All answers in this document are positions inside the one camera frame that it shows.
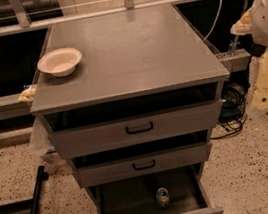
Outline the silver 7up soda can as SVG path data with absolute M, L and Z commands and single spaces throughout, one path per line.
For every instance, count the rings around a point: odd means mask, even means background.
M 169 191 L 166 188 L 159 188 L 155 195 L 156 203 L 158 206 L 162 209 L 169 206 L 170 197 L 169 197 Z

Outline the grey top drawer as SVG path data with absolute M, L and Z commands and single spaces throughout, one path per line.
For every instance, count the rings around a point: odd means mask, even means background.
M 131 118 L 51 132 L 49 140 L 62 159 L 191 134 L 214 127 L 221 99 L 163 109 Z

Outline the grey drawer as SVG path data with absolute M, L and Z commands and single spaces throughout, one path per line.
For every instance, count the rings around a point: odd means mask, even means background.
M 72 158 L 72 173 L 86 188 L 206 162 L 212 148 L 207 135 L 207 131 L 178 135 Z
M 200 182 L 199 167 L 187 166 L 99 185 L 97 214 L 223 214 L 213 207 Z M 156 203 L 159 188 L 169 191 L 170 204 Z
M 131 118 L 51 132 L 49 140 L 62 159 L 191 134 L 214 127 L 221 99 L 163 109 Z

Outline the grey drawer cabinet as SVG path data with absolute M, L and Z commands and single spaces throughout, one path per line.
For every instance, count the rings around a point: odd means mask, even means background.
M 221 99 L 229 75 L 169 4 L 55 24 L 47 40 L 82 54 L 71 75 L 38 78 L 31 112 L 48 135 Z

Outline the grey bottom drawer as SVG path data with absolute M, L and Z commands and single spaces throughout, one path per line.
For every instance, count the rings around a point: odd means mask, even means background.
M 97 214 L 223 214 L 213 207 L 200 182 L 199 167 L 187 166 L 99 185 Z M 159 188 L 169 191 L 170 204 L 156 203 Z

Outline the grey middle drawer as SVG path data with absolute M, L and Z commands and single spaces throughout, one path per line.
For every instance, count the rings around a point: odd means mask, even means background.
M 207 131 L 178 135 L 72 158 L 72 173 L 86 188 L 206 162 L 212 148 L 207 135 Z

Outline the white paper bowl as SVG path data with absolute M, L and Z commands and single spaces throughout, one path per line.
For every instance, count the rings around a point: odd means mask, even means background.
M 54 77 L 65 77 L 74 72 L 81 60 L 81 52 L 68 47 L 44 54 L 38 61 L 37 67 L 41 72 L 51 74 Z

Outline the clear plastic bag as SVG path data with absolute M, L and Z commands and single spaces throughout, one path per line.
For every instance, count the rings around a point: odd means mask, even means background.
M 48 132 L 39 118 L 35 118 L 30 136 L 29 148 L 38 155 L 42 161 L 52 164 L 54 162 L 54 148 L 49 141 Z

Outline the yellow crumpled wrapper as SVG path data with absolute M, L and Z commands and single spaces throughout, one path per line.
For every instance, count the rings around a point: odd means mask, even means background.
M 18 97 L 18 100 L 22 103 L 22 102 L 33 102 L 34 97 L 35 97 L 35 90 L 36 90 L 37 86 L 35 86 L 34 84 L 27 87 L 25 90 L 23 90 L 20 93 L 20 96 Z

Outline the black floor bar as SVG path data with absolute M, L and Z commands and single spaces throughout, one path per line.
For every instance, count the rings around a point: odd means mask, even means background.
M 29 214 L 39 214 L 39 203 L 41 197 L 42 184 L 44 181 L 48 180 L 49 174 L 45 172 L 45 168 L 43 165 L 39 165 L 37 168 L 37 174 L 35 179 L 35 187 L 33 192 L 33 198 L 31 199 L 32 204 L 30 205 L 30 213 Z

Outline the grey metal frame rail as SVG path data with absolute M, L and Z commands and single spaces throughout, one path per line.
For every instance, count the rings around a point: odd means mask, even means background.
M 216 57 L 223 63 L 230 73 L 246 70 L 251 58 L 249 52 L 243 48 L 236 49 L 233 55 L 229 55 L 227 52 L 222 52 L 217 54 Z M 29 115 L 31 103 L 21 103 L 18 100 L 18 97 L 18 94 L 0 97 L 0 120 Z

